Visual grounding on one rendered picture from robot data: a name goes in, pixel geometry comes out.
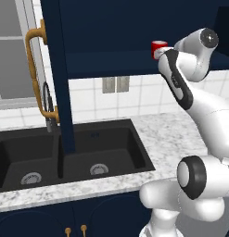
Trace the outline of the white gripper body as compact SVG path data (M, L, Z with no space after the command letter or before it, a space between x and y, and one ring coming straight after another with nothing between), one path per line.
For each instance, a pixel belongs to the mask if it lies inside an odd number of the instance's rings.
M156 60L159 60L160 57L161 57L165 52L167 52L167 51L169 51L169 50L171 50L171 48L170 48L170 47L167 47L167 46L156 49L156 50L154 51L154 58L155 58Z

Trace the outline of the navy base cabinet door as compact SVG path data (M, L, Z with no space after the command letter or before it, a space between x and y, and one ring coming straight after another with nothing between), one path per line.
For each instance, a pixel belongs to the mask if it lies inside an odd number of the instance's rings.
M83 199L72 207L77 237L83 237L83 224L86 237L139 237L151 216L137 191Z
M75 220L67 204L38 206L0 213L0 237L77 237Z

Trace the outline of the red cup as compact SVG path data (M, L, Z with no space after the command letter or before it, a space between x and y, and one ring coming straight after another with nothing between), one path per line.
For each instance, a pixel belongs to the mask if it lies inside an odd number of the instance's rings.
M151 55L154 58L154 51L158 48L167 46L168 43L164 41L152 41L151 42Z

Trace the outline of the black double sink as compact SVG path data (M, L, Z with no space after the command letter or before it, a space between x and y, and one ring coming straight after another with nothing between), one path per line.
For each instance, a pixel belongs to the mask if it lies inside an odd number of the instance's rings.
M65 155L61 131L1 131L0 193L154 169L129 119L76 124L74 137L75 152ZM108 173L91 175L94 164L105 164ZM40 173L42 180L22 185L21 179L30 172Z

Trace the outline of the dark grey tap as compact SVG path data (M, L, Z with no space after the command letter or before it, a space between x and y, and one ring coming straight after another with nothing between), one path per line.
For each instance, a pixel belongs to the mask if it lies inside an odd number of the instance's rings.
M43 84L43 99L44 99L44 111L53 112L54 107L53 107L52 96L50 94L50 90L46 81ZM53 132L57 129L57 122L54 118L46 118L45 122L48 132Z

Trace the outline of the silver sink drain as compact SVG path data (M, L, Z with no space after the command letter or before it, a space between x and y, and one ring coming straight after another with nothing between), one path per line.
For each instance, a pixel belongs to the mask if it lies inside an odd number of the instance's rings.
M91 175L100 175L105 173L108 173L108 167L105 164L94 164L90 167Z
M38 172L30 172L23 176L20 183L22 185L39 183L42 180L42 175Z

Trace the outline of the white framed window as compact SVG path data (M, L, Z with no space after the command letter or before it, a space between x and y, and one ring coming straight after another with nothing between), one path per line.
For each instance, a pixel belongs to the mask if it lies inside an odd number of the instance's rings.
M32 0L0 0L0 109L37 106L25 45L33 28Z

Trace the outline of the navy wall cabinet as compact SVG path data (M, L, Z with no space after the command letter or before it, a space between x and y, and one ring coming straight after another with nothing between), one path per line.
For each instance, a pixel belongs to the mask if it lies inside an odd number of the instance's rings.
M70 79L158 72L151 42L169 46L193 31L214 30L219 6L229 0L59 0ZM229 69L216 50L213 70Z

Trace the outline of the grey wall socket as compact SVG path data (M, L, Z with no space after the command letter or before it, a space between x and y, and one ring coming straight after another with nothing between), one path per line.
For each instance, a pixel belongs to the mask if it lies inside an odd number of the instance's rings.
M102 79L102 90L104 94L111 94L115 92L115 78L106 77Z
M120 76L117 78L117 92L118 93L128 92L129 86L130 86L129 76Z

